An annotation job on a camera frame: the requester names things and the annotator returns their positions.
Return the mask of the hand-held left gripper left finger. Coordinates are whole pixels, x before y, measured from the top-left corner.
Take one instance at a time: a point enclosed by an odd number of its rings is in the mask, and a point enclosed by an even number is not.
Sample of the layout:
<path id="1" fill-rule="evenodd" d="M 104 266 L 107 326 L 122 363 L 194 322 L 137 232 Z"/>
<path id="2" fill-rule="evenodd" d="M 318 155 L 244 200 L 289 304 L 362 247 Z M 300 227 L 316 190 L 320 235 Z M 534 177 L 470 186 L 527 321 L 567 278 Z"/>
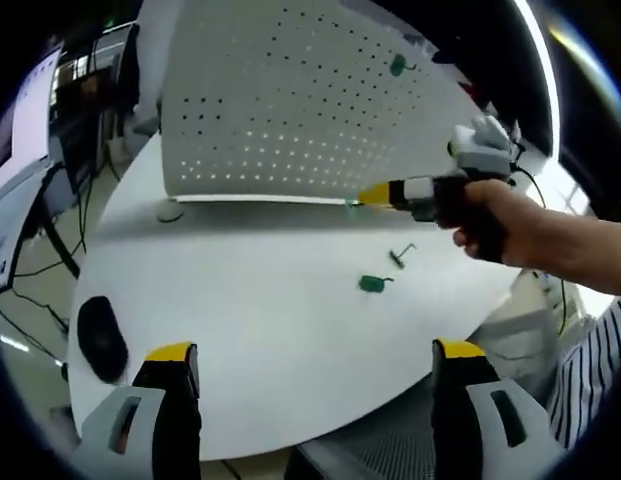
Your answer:
<path id="1" fill-rule="evenodd" d="M 134 381 L 114 389 L 82 426 L 86 479 L 199 479 L 197 346 L 149 353 Z"/>

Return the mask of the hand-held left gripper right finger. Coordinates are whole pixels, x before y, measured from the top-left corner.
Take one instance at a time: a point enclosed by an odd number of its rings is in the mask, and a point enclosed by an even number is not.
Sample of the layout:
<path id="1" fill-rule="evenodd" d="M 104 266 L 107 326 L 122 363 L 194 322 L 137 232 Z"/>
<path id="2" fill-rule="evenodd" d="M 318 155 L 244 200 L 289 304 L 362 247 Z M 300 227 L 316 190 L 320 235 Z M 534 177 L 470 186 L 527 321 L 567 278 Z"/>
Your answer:
<path id="1" fill-rule="evenodd" d="M 540 479 L 558 461 L 549 416 L 468 341 L 432 343 L 435 477 Z"/>

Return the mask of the person's right hand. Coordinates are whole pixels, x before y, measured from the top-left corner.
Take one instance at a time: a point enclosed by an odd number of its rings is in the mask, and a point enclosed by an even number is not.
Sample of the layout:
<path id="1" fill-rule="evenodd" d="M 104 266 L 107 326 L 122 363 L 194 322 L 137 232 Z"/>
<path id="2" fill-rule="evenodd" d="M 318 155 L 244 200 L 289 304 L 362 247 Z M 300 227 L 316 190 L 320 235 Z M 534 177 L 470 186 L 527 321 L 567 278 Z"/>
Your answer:
<path id="1" fill-rule="evenodd" d="M 515 195 L 498 180 L 468 183 L 461 197 L 464 216 L 454 227 L 455 245 L 477 260 L 512 264 L 513 226 L 509 217 Z"/>

